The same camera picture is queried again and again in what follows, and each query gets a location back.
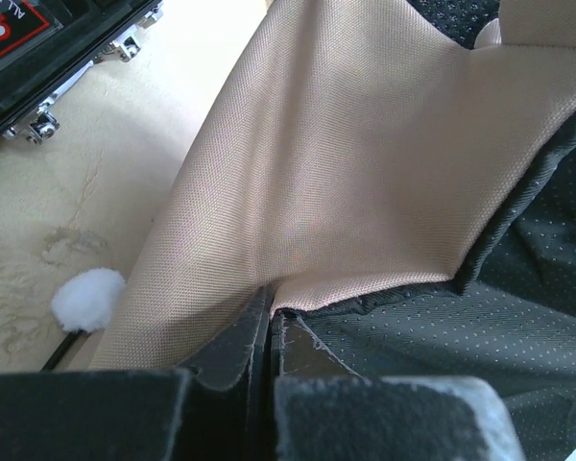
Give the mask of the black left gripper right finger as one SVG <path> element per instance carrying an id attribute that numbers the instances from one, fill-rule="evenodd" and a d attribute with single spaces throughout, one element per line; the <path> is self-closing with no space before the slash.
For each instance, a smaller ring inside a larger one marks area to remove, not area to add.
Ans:
<path id="1" fill-rule="evenodd" d="M 355 373 L 295 316 L 272 321 L 279 460 L 522 460 L 510 414 L 470 376 Z"/>

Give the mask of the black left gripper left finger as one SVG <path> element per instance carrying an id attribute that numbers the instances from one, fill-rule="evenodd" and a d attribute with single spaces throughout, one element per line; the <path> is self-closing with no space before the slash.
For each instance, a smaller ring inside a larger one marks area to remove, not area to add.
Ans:
<path id="1" fill-rule="evenodd" d="M 167 370 L 0 375 L 0 460 L 268 460 L 270 288 Z"/>

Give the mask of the black tent pole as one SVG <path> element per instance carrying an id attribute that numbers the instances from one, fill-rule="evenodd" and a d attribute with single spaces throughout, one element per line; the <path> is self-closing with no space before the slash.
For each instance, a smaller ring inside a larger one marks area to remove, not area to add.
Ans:
<path id="1" fill-rule="evenodd" d="M 42 372 L 51 372 L 55 370 L 68 351 L 83 334 L 84 332 L 82 330 L 68 332 L 40 370 Z"/>

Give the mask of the beige fabric pet tent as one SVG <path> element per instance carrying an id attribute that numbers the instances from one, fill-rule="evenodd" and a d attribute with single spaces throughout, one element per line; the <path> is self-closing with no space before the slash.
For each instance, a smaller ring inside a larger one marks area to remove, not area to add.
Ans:
<path id="1" fill-rule="evenodd" d="M 576 449 L 576 1 L 276 1 L 94 370 L 167 370 L 262 288 L 361 376 L 470 376 Z"/>

